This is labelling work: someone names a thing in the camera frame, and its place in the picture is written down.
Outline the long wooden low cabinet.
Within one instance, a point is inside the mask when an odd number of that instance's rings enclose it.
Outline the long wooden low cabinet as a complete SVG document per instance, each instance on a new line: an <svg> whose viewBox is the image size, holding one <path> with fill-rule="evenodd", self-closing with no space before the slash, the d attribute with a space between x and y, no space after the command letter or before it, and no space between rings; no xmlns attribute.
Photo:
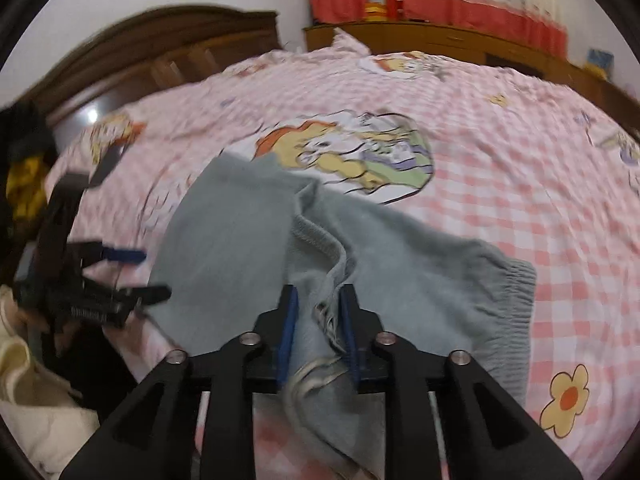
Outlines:
<svg viewBox="0 0 640 480"><path fill-rule="evenodd" d="M364 66L375 73L412 78L420 70L437 72L446 58L513 68L555 84L565 84L603 110L635 138L639 102L609 82L570 62L517 42L469 29L417 22L347 23L341 30L373 54Z"/></svg>

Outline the dark wooden headboard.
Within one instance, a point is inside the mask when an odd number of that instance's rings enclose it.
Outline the dark wooden headboard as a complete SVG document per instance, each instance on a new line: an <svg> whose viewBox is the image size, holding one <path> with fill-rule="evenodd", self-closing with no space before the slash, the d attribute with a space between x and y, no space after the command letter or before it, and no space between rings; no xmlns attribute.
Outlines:
<svg viewBox="0 0 640 480"><path fill-rule="evenodd" d="M280 49L276 11L211 4L161 6L98 32L18 98L51 126L98 96L138 81L154 93L205 79Z"/></svg>

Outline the yellow container on cabinet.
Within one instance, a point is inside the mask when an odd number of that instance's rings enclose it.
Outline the yellow container on cabinet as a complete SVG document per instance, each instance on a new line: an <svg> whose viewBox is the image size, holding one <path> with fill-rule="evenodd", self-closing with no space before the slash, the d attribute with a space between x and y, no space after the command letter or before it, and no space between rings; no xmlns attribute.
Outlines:
<svg viewBox="0 0 640 480"><path fill-rule="evenodd" d="M386 5L379 2L367 2L364 6L363 21L368 23L387 22Z"/></svg>

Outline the blue picture book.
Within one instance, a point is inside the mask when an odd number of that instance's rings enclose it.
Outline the blue picture book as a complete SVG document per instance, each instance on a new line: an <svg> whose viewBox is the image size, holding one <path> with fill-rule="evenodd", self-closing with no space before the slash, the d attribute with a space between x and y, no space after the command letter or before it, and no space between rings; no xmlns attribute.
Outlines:
<svg viewBox="0 0 640 480"><path fill-rule="evenodd" d="M584 70L603 80L610 80L614 66L614 55L599 49L590 49L587 54Z"/></svg>

